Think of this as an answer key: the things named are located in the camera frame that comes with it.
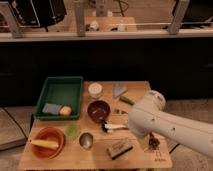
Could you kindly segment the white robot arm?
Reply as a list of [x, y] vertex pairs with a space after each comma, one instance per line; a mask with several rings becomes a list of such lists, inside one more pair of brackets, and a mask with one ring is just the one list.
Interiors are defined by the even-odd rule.
[[213, 124], [164, 112], [166, 100], [158, 91], [147, 91], [130, 109], [128, 128], [137, 137], [155, 132], [213, 158]]

